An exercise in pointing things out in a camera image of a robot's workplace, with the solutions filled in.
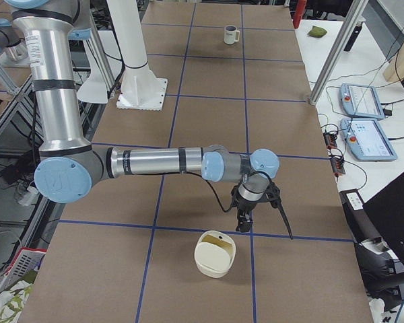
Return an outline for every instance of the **green cloth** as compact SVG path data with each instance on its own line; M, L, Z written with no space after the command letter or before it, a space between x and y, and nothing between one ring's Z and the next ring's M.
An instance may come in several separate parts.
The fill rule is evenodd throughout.
M311 37L320 38L326 35L327 31L321 27L313 26L312 29L308 32L308 35Z

